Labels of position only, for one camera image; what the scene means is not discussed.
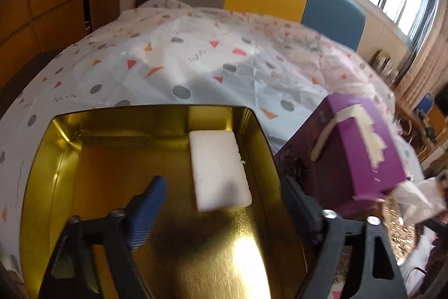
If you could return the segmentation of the white sponge block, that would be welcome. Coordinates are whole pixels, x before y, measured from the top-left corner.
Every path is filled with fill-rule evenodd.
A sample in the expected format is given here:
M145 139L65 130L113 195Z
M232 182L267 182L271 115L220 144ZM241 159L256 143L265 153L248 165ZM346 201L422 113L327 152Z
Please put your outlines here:
M197 210L244 208L252 204L239 146L231 131L191 131L191 165Z

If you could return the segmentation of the glittery gold tin lid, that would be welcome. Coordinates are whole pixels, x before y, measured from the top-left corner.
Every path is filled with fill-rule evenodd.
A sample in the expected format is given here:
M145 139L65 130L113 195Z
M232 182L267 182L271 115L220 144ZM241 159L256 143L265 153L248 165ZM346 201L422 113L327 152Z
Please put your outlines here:
M418 242L418 233L415 230L415 226L404 225L399 213L399 206L391 197L382 202L381 212L376 210L374 215L381 218L397 265L399 268L402 268ZM352 245L345 245L342 250L342 256L333 279L333 286L337 291L341 290L345 283L352 249Z

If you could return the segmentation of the gold metal tin box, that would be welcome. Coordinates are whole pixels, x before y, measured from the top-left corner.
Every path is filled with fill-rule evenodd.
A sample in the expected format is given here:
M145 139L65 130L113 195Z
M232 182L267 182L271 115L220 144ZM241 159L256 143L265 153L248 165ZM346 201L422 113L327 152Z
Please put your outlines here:
M200 208L191 140L220 132L239 182ZM50 119L25 188L20 264L31 298L296 298L308 271L255 112L144 105Z

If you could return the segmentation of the purple tissue box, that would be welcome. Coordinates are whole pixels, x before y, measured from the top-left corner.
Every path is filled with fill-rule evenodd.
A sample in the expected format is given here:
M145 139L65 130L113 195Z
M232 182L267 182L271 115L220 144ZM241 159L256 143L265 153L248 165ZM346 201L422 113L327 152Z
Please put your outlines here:
M351 217L373 209L406 174L392 133L366 98L328 95L275 154L279 176L295 178L324 209Z

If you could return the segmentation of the patterned white tablecloth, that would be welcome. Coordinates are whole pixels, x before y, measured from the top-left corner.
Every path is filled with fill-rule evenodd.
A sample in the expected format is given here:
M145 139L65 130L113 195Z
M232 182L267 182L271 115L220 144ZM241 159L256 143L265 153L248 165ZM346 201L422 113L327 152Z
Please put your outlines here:
M273 151L332 92L372 99L388 123L392 90L360 56L303 25L257 14L150 0L55 56L16 92L1 118L1 243L17 272L25 175L52 117L113 105L242 105Z

